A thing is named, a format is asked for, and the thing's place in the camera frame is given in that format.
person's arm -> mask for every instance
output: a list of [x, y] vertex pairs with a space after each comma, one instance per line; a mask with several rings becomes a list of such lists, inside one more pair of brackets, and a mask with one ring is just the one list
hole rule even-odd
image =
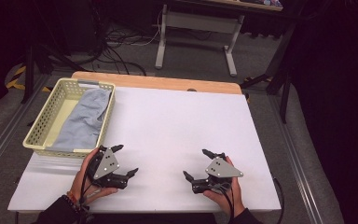
[[[232, 161], [229, 157], [226, 157], [226, 160], [229, 164], [232, 164]], [[231, 210], [228, 204], [226, 197], [222, 194], [215, 193], [211, 190], [205, 190], [203, 195], [216, 202], [220, 208], [227, 215], [230, 216]], [[234, 196], [234, 224], [258, 224], [259, 222], [247, 209], [242, 202], [241, 197], [241, 187], [238, 183], [237, 177], [232, 177], [231, 189], [227, 191], [227, 196], [233, 202], [232, 196]]]
[[[69, 190], [66, 195], [62, 195], [61, 198], [55, 201], [44, 212], [41, 212], [37, 218], [37, 224], [72, 224], [80, 218], [80, 212], [82, 210], [79, 206], [79, 200], [82, 194], [81, 186], [83, 182], [83, 176], [86, 174], [87, 165], [97, 152], [98, 148], [95, 148], [83, 160], [80, 170], [75, 176], [71, 190]], [[84, 197], [86, 198], [84, 205], [90, 204], [103, 196], [117, 192], [117, 189], [115, 188], [100, 189], [96, 186], [93, 186], [91, 185], [88, 178], [86, 178], [85, 189], [87, 190], [84, 194]]]

person's left hand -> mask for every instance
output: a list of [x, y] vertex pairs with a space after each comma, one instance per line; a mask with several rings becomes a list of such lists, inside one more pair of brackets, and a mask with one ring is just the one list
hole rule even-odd
[[[92, 157], [98, 152], [98, 148], [95, 148], [91, 151], [91, 153], [83, 160], [83, 163], [81, 164], [80, 171], [77, 172], [74, 183], [72, 184], [71, 191], [72, 194], [75, 196], [76, 200], [80, 200], [81, 196], [81, 185], [83, 182], [83, 176], [86, 174], [87, 165], [89, 164]], [[113, 194], [118, 192], [118, 189], [116, 188], [99, 188], [97, 186], [89, 185], [91, 184], [89, 178], [86, 178], [86, 183], [84, 185], [84, 189], [88, 188], [86, 190], [86, 193], [84, 194], [84, 197], [87, 198], [84, 204], [89, 204], [94, 202], [96, 199], [101, 198], [103, 196]]]

silver gripper plate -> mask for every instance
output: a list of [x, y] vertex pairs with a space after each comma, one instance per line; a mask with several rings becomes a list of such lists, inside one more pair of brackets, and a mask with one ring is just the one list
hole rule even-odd
[[239, 171], [220, 157], [214, 158], [208, 168], [206, 168], [205, 172], [216, 177], [243, 176], [243, 172]]
[[103, 154], [103, 159], [95, 172], [94, 179], [99, 179], [104, 175], [110, 174], [118, 169], [120, 165], [113, 153], [112, 149], [107, 149]]

white table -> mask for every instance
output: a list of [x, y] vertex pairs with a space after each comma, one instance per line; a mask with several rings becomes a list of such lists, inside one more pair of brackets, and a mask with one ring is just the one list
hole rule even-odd
[[[281, 209], [246, 99], [240, 94], [117, 87], [104, 145], [122, 144], [119, 174], [139, 167], [129, 185], [91, 205], [97, 213], [215, 212], [195, 195], [183, 171], [205, 178], [207, 148], [225, 152], [244, 172], [243, 202], [253, 211]], [[34, 154], [8, 210], [38, 212], [72, 185], [82, 160]]]

electronic device on desk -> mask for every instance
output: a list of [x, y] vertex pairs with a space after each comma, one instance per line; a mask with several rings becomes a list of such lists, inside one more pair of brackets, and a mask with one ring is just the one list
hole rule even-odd
[[135, 176], [138, 168], [128, 171], [126, 175], [117, 175], [113, 172], [120, 165], [115, 157], [115, 152], [121, 150], [123, 145], [115, 147], [100, 146], [99, 151], [92, 157], [87, 169], [87, 176], [93, 185], [102, 188], [124, 189], [127, 187], [128, 181]]
[[226, 161], [225, 153], [215, 154], [207, 149], [203, 149], [202, 152], [213, 160], [208, 168], [205, 169], [208, 178], [196, 180], [188, 172], [183, 171], [186, 180], [191, 183], [195, 194], [202, 193], [207, 189], [224, 194], [227, 190], [231, 189], [232, 177], [243, 176], [243, 172]]

